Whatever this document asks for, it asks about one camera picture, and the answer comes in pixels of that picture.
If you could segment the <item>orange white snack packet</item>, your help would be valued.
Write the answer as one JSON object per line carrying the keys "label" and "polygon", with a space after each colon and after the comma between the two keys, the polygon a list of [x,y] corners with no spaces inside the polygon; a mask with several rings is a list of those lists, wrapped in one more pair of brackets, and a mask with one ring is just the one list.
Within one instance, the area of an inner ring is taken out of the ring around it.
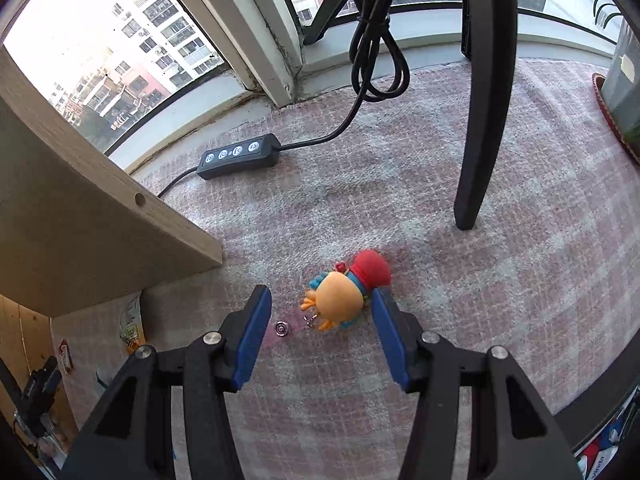
{"label": "orange white snack packet", "polygon": [[128,354],[133,354],[146,344],[143,330],[140,296],[132,298],[118,322],[118,336]]}

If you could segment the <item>black storage box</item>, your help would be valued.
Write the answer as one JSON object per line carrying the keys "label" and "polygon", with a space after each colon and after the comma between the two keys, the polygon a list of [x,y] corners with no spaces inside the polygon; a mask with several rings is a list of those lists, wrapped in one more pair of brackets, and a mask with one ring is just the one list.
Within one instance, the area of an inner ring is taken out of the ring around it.
{"label": "black storage box", "polygon": [[554,415],[581,479],[639,475],[639,347],[633,344]]}

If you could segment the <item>green spider plant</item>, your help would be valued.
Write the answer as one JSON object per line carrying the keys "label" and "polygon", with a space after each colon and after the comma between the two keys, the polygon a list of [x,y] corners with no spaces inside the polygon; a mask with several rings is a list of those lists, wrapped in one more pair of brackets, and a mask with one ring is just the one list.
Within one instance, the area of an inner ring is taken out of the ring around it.
{"label": "green spider plant", "polygon": [[617,4],[613,0],[593,0],[592,12],[594,24],[600,29],[607,29],[614,18],[622,15]]}

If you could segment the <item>red white snack packet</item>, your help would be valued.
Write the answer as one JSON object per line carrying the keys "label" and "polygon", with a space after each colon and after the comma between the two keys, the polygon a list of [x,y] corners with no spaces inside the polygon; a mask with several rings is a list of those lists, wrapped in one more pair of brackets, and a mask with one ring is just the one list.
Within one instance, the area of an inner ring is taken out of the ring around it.
{"label": "red white snack packet", "polygon": [[58,345],[58,362],[60,362],[60,367],[66,375],[69,375],[74,370],[70,346],[66,339],[62,339]]}

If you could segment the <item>orange red toy figure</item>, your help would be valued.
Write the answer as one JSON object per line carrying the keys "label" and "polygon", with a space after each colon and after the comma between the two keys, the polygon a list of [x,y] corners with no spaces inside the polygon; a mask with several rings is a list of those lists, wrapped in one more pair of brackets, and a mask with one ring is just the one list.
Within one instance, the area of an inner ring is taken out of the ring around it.
{"label": "orange red toy figure", "polygon": [[368,304],[372,292],[388,286],[392,272],[385,258],[366,249],[316,275],[305,290],[299,310],[305,323],[319,332],[349,325]]}

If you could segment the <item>black inline remote control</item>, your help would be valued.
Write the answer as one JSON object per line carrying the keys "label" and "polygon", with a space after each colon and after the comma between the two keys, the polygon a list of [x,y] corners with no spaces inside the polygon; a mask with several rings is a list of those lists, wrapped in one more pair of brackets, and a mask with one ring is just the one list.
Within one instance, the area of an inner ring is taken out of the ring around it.
{"label": "black inline remote control", "polygon": [[196,174],[203,180],[274,166],[281,144],[271,133],[257,138],[212,148],[203,153]]}

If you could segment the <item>pink plaid tablecloth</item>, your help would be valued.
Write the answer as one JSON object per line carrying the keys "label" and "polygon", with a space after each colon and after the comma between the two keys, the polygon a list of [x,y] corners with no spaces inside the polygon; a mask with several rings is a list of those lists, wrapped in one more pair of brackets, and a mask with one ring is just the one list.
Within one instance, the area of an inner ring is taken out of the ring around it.
{"label": "pink plaid tablecloth", "polygon": [[190,344],[272,291],[270,336],[227,398],[247,479],[396,479],[416,398],[390,377],[369,309],[347,328],[294,325],[307,283],[372,248],[401,309],[462,348],[503,344],[553,413],[639,329],[639,168],[592,88],[606,68],[518,60],[499,157],[474,229],[454,224],[470,66],[413,73],[400,98],[277,166],[184,179],[166,204],[220,240],[221,268],[144,294],[146,338]]}

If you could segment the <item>red pot saucer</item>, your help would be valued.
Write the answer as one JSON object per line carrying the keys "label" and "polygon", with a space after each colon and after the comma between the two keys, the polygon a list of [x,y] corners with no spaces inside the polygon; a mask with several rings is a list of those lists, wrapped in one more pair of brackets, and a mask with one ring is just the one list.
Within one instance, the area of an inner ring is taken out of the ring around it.
{"label": "red pot saucer", "polygon": [[632,162],[639,166],[639,155],[631,148],[631,146],[624,140],[622,133],[620,132],[620,128],[616,125],[614,117],[608,106],[605,103],[605,100],[602,96],[602,87],[604,85],[605,76],[599,73],[593,73],[591,76],[591,82],[593,86],[594,96],[596,97],[596,101],[598,103],[598,107],[600,108],[600,112],[602,113],[606,123],[610,127],[612,133],[616,137],[616,140],[623,148],[625,153],[629,156]]}

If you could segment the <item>grey plant pot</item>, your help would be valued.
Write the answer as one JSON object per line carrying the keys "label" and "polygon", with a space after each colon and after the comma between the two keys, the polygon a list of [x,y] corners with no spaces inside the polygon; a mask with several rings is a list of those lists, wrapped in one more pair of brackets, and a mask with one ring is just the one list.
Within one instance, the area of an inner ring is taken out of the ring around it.
{"label": "grey plant pot", "polygon": [[622,21],[614,58],[602,87],[602,96],[624,140],[639,155],[639,40]]}

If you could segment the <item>small silver pink charm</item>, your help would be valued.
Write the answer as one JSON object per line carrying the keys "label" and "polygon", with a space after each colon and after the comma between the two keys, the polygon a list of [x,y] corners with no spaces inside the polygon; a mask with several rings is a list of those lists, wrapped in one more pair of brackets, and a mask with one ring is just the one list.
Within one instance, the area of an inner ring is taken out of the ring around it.
{"label": "small silver pink charm", "polygon": [[273,324],[273,331],[279,338],[292,336],[301,330],[310,330],[314,328],[314,318],[308,318],[303,315],[301,318],[281,318]]}

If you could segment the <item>wooden cabinet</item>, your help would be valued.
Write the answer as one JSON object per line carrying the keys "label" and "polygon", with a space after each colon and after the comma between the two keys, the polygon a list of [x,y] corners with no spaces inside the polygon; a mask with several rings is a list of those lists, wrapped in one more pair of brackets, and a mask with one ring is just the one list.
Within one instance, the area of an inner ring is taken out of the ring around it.
{"label": "wooden cabinet", "polygon": [[55,318],[221,263],[218,240],[101,154],[2,53],[2,296]]}

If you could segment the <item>black tripod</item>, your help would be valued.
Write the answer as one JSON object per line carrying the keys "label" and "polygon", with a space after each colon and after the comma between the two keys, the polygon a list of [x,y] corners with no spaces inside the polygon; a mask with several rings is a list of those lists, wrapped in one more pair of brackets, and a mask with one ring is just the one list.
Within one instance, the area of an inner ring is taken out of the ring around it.
{"label": "black tripod", "polygon": [[[304,44],[322,38],[348,0],[323,0],[303,28]],[[357,104],[400,96],[408,88],[406,60],[390,34],[393,0],[352,0],[358,11],[349,47]],[[462,0],[461,52],[471,62],[468,128],[454,200],[454,220],[472,229],[482,206],[508,114],[518,40],[518,0]]]}

